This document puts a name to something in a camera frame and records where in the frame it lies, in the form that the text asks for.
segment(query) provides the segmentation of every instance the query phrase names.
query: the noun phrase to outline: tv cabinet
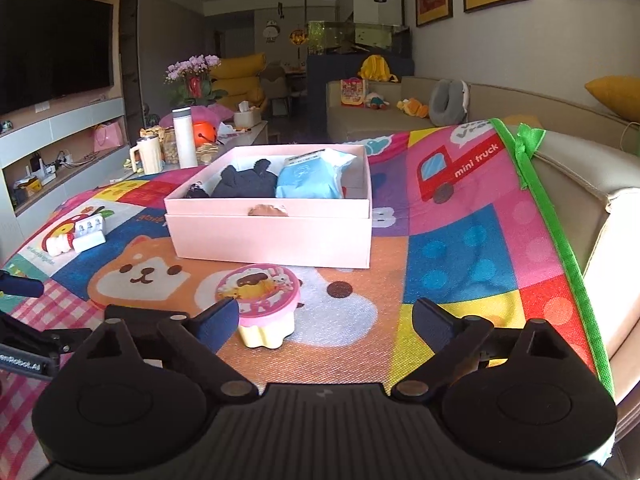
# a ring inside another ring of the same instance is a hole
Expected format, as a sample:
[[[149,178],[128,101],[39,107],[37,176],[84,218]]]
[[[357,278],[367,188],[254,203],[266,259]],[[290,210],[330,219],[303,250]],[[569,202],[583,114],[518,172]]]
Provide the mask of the tv cabinet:
[[[17,161],[106,121],[119,120],[124,128],[122,98],[101,100],[0,136],[0,262],[4,262],[28,240],[55,209],[76,194],[108,184],[108,176],[122,167],[129,156],[129,145],[98,152],[95,160],[73,169],[62,169],[58,176],[14,211],[4,171]]]

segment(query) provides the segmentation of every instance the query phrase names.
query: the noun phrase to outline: white shelf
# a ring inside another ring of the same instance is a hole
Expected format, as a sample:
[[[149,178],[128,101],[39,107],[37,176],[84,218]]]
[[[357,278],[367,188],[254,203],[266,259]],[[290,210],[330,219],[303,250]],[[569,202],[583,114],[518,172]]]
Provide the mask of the white shelf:
[[[0,137],[0,167],[6,168],[16,160],[57,140],[122,115],[124,101],[117,98],[77,108],[14,130]]]
[[[46,219],[49,218],[55,209],[65,200],[83,191],[103,186],[106,177],[117,168],[121,168],[128,157],[129,147],[123,146],[88,168],[78,171],[70,179],[65,180],[61,186],[52,189],[34,202],[33,205],[30,205],[22,211],[17,219],[24,240],[30,238],[31,235],[40,229],[46,222]]]

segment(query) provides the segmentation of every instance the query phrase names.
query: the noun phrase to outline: window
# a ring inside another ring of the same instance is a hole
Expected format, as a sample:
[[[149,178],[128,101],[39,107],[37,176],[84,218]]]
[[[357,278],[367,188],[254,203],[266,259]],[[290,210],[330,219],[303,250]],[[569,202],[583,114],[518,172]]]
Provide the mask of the window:
[[[428,158],[422,163],[420,168],[420,175],[423,180],[431,178],[436,173],[444,170],[447,167],[447,163],[444,160],[442,153],[436,153],[431,158]]]

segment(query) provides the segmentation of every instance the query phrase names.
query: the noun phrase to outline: yellow cushion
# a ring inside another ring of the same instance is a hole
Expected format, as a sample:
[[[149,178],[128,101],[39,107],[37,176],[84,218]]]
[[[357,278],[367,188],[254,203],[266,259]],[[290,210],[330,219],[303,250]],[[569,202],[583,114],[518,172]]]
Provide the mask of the yellow cushion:
[[[246,94],[242,94],[242,95],[227,95],[227,96],[224,96],[224,97],[220,98],[216,102],[218,104],[221,104],[221,105],[229,108],[229,110],[233,110],[233,111],[237,112],[239,110],[238,105],[242,101],[248,101],[248,100],[249,99],[247,99],[247,95]]]
[[[257,86],[252,88],[246,93],[247,100],[255,106],[260,106],[260,103],[264,101],[264,90]]]
[[[501,119],[504,124],[509,126],[518,126],[520,123],[525,123],[532,128],[542,128],[542,124],[535,115],[510,115]]]
[[[267,65],[264,53],[244,57],[227,57],[218,66],[209,69],[215,79],[235,79],[258,75]]]
[[[598,101],[627,121],[640,123],[640,78],[610,75],[584,86]]]
[[[211,87],[214,90],[226,90],[229,95],[241,95],[246,94],[254,88],[260,87],[260,78],[253,77],[240,77],[238,79],[218,79],[214,81]]]

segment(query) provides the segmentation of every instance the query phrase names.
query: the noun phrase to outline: television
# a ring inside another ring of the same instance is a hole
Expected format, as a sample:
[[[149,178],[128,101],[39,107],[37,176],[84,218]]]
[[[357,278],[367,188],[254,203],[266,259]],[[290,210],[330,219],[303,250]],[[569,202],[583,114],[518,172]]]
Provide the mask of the television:
[[[0,0],[0,116],[112,86],[112,16],[95,0]]]

